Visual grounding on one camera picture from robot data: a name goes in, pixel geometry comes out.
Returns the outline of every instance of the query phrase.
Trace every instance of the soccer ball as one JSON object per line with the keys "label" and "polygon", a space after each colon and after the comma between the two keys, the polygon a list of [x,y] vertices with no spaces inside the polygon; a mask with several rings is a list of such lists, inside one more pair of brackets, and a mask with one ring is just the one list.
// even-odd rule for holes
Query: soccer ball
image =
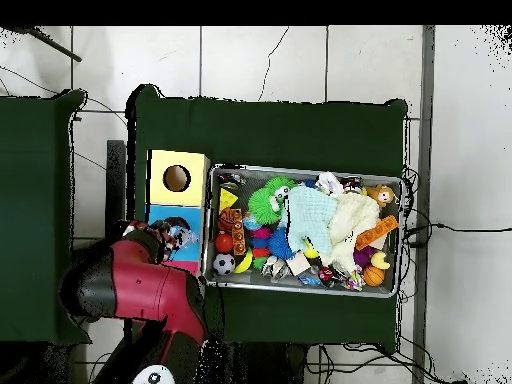
{"label": "soccer ball", "polygon": [[213,269],[221,275],[231,274],[235,269],[235,258],[229,254],[219,253],[213,261]]}

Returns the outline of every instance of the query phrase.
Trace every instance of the green table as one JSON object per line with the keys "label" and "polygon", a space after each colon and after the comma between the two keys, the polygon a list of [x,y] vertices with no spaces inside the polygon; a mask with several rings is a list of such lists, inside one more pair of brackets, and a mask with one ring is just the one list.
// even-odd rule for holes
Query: green table
{"label": "green table", "polygon": [[[245,103],[163,98],[139,86],[129,117],[128,213],[144,219],[148,150],[203,153],[211,163],[400,176],[406,103]],[[240,342],[380,343],[395,349],[396,296],[389,299],[233,288],[206,289],[210,330]]]}
{"label": "green table", "polygon": [[71,117],[84,91],[0,98],[0,341],[83,343],[57,294],[71,263]]}

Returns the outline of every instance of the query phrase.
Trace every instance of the toy bin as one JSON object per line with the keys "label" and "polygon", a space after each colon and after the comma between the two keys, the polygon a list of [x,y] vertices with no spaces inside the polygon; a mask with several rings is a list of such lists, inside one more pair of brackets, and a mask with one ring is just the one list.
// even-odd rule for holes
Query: toy bin
{"label": "toy bin", "polygon": [[[248,211],[249,197],[256,190],[260,189],[265,183],[276,176],[285,176],[295,181],[305,179],[316,179],[320,171],[306,171],[296,169],[268,168],[258,166],[230,166],[213,165],[207,176],[207,199],[205,205],[205,227],[203,234],[203,255],[201,260],[201,272],[207,280],[208,285],[219,285],[221,287],[233,287],[249,290],[278,290],[295,293],[313,293],[330,296],[366,296],[387,298],[393,296],[399,288],[399,270],[402,248],[403,229],[399,226],[390,232],[382,250],[386,253],[386,262],[391,266],[385,272],[385,278],[382,284],[376,287],[364,285],[362,291],[348,290],[343,287],[326,288],[322,285],[305,285],[299,281],[296,276],[288,275],[277,282],[265,277],[252,267],[239,274],[231,273],[228,275],[219,275],[213,271],[212,265],[217,255],[214,241],[218,234],[219,220],[219,193],[220,179],[222,174],[238,174],[242,176],[246,183],[238,185],[236,193],[238,200],[234,207],[242,209],[242,213]],[[360,177],[364,186],[376,186],[383,184],[391,187],[397,197],[396,202],[391,202],[385,206],[381,212],[381,217],[393,215],[398,223],[403,222],[404,210],[404,186],[400,178],[380,177],[374,175],[358,175],[333,172],[336,177]],[[246,245],[249,243],[247,230],[245,234]]]}

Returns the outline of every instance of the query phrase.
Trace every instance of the yellow cube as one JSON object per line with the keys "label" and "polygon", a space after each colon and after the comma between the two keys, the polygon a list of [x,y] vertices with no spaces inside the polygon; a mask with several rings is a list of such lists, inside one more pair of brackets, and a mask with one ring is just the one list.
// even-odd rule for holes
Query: yellow cube
{"label": "yellow cube", "polygon": [[148,177],[155,205],[204,206],[208,158],[201,153],[153,150]]}

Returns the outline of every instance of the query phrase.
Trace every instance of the green fuzzy toy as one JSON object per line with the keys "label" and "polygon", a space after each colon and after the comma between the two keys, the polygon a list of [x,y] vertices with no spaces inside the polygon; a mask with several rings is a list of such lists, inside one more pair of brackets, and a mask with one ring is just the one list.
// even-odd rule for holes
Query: green fuzzy toy
{"label": "green fuzzy toy", "polygon": [[267,259],[268,259],[267,256],[264,256],[262,258],[255,258],[252,261],[253,268],[254,269],[261,269],[261,268],[263,268],[263,265],[265,264],[265,262],[267,262]]}
{"label": "green fuzzy toy", "polygon": [[274,196],[276,196],[276,199],[278,202],[282,203],[284,200],[284,197],[279,197],[279,190],[283,188],[288,188],[288,191],[290,191],[293,187],[295,187],[297,184],[295,184],[295,181],[291,180],[287,177],[274,177],[270,179],[267,184],[265,184],[265,187],[268,187],[270,190],[274,192]]}
{"label": "green fuzzy toy", "polygon": [[281,219],[282,207],[274,212],[270,204],[269,199],[273,196],[274,193],[268,187],[263,187],[256,190],[249,198],[249,211],[254,215],[258,224],[273,224]]}
{"label": "green fuzzy toy", "polygon": [[279,221],[283,212],[283,201],[296,185],[290,178],[274,177],[265,187],[255,191],[249,198],[249,211],[256,222],[269,225]]}

